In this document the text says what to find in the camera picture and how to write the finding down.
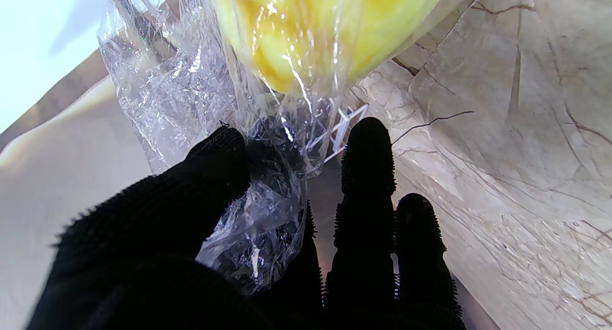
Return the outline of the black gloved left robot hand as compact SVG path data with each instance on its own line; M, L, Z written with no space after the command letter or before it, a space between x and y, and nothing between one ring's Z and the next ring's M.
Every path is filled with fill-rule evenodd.
M392 143L380 120L350 131L325 280L310 209L302 249L270 289L246 297L195 260L250 184L245 140L223 124L173 168L73 219L27 329L466 328L433 206L417 193L392 204Z

